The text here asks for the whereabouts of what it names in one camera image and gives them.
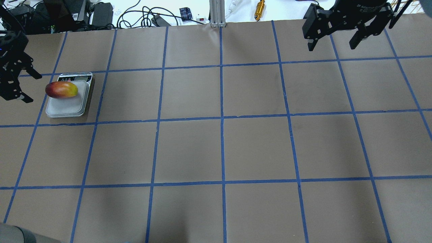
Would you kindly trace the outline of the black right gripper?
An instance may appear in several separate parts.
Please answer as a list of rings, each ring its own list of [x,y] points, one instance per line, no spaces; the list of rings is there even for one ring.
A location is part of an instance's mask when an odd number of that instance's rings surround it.
[[[394,14],[386,0],[337,0],[329,10],[312,3],[304,14],[302,33],[308,50],[313,51],[326,35],[357,30],[349,42],[350,49],[355,50],[367,37],[381,34]]]

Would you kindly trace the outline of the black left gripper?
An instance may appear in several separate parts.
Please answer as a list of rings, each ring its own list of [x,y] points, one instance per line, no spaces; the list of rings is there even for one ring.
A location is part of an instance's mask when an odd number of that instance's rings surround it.
[[[20,31],[1,31],[0,95],[5,100],[21,100],[32,103],[34,100],[20,88],[18,77],[25,70],[34,79],[42,75],[32,65],[33,58],[25,52],[28,44],[26,34]]]

